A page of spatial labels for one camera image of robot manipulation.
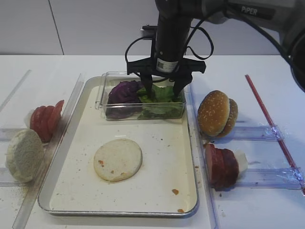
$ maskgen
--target white table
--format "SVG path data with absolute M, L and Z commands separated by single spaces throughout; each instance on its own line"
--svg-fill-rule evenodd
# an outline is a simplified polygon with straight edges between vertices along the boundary
M 143 56 L 130 57 L 131 60 Z M 240 114 L 255 123 L 267 124 L 253 95 L 244 91 L 245 74 L 251 76 L 274 122 L 285 135 L 285 143 L 299 167 L 305 168 L 305 93 L 295 84 L 290 68 L 279 56 L 213 56 L 206 61 L 204 75 L 194 74 L 193 89 L 196 108 L 211 90 L 221 90 L 234 98 Z M 24 73 L 32 72 L 24 84 L 37 95 L 33 101 L 19 104 L 20 113 L 40 104 L 54 104 L 60 99 L 68 101 L 80 73 L 86 79 L 108 71 L 125 71 L 123 56 L 0 56 L 0 103 L 10 93 Z M 24 127 L 20 114 L 12 114 L 16 127 Z M 203 188 L 200 198 L 204 197 Z M 300 190 L 236 188 L 217 193 L 216 203 L 222 229 L 303 229 L 305 198 Z M 22 202 L 22 188 L 0 189 L 0 224 L 11 228 Z M 93 229 L 93 228 L 210 228 L 206 220 L 206 206 L 188 219 L 77 219 L 54 217 L 43 212 L 35 203 L 26 229 Z

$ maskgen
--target plastic container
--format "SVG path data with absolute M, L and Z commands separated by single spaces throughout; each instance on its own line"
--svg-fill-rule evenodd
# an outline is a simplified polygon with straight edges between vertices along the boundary
M 153 76 L 153 80 L 162 77 Z M 183 90 L 179 95 L 180 102 L 170 103 L 136 103 L 136 104 L 109 104 L 109 93 L 122 81 L 140 82 L 134 74 L 125 72 L 109 72 L 102 75 L 101 85 L 97 97 L 97 107 L 102 110 L 102 117 L 106 120 L 143 120 L 143 119 L 179 119 L 185 111 L 185 96 Z M 173 86 L 170 81 L 155 83 L 158 87 Z

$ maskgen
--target tray rim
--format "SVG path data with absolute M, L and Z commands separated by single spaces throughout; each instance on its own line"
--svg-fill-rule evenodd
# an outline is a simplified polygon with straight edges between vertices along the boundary
M 76 112 L 76 108 L 79 105 L 80 102 L 80 98 L 83 96 L 83 94 L 86 92 L 86 88 L 90 85 L 91 81 L 94 80 L 100 80 L 102 79 L 102 75 L 101 76 L 95 76 L 92 77 L 90 79 L 88 79 L 85 83 L 85 85 L 82 88 L 82 92 L 76 102 L 75 105 L 75 109 L 73 110 L 71 117 L 73 117 L 75 115 Z M 193 106 L 193 97 L 192 97 L 192 92 L 191 92 L 191 87 L 190 85 L 187 85 L 186 88 L 188 89 L 188 93 L 189 93 L 189 99 L 191 99 L 191 102 L 189 105 Z M 187 106 L 187 98 L 185 96 L 185 105 Z M 195 181 L 195 189 L 196 189 L 196 203 L 195 205 L 187 212 L 183 212 L 183 213 L 179 213 L 179 212 L 118 212 L 118 211 L 63 211 L 63 210 L 51 210 L 51 209 L 46 209 L 42 204 L 41 204 L 41 192 L 43 190 L 43 187 L 45 185 L 45 182 L 47 180 L 48 175 L 50 174 L 50 170 L 51 167 L 54 163 L 54 159 L 57 156 L 57 153 L 59 151 L 59 147 L 57 147 L 56 152 L 54 153 L 54 157 L 52 158 L 51 164 L 48 168 L 47 174 L 44 177 L 43 183 L 39 189 L 38 192 L 38 197 L 37 197 L 37 202 L 39 207 L 54 216 L 78 216 L 78 217 L 140 217 L 140 218 L 189 218 L 192 215 L 194 215 L 200 205 L 200 200 L 199 200 L 199 191 L 198 191 L 198 182 L 197 182 L 197 176 L 196 176 L 196 171 L 195 171 L 195 167 L 194 167 L 194 157 L 193 157 L 193 147 L 192 147 L 192 143 L 191 143 L 191 138 L 194 137 L 196 138 L 196 136 L 190 135 L 190 128 L 189 128 L 189 120 L 192 119 L 192 114 L 188 114 L 189 112 L 192 111 L 188 111 L 188 109 L 186 110 L 186 119 L 187 119 L 187 125 L 188 125 L 188 134 L 189 134 L 189 139 L 190 139 L 190 147 L 191 147 L 191 157 L 192 157 L 192 164 L 193 164 L 193 174 L 194 174 L 194 181 Z

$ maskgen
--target metal tray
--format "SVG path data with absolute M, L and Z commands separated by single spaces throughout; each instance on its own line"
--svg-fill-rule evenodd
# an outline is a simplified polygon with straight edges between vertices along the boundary
M 189 128 L 190 114 L 170 120 L 106 121 L 95 108 L 100 82 L 101 77 L 91 78 L 84 87 L 39 192 L 39 206 L 53 215 L 193 215 L 199 198 L 191 145 L 198 136 Z M 191 96 L 188 90 L 186 97 Z M 140 145 L 143 164 L 132 178 L 110 184 L 96 175 L 93 157 L 104 143 L 122 137 Z

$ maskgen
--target crumb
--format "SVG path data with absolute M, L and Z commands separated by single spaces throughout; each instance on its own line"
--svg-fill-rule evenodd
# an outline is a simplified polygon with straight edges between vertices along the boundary
M 179 191 L 177 189 L 172 189 L 172 192 L 177 196 L 179 194 Z

